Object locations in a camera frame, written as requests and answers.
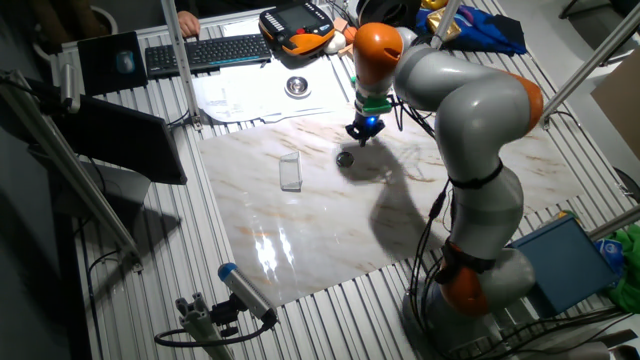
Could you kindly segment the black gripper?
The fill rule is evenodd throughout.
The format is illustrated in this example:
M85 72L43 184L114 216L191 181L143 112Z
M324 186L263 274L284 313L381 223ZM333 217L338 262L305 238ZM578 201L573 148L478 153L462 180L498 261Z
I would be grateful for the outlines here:
M347 134L358 142L360 146L365 145L370 139L375 138L383 129L385 123L379 115L363 115L357 113L352 124L345 127Z

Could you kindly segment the bare person hand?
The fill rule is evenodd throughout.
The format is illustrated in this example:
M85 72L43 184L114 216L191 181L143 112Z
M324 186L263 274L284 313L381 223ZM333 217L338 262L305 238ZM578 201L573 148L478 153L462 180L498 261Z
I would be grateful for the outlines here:
M200 22L196 16L189 11L177 13L179 27L183 38L198 37L200 35Z

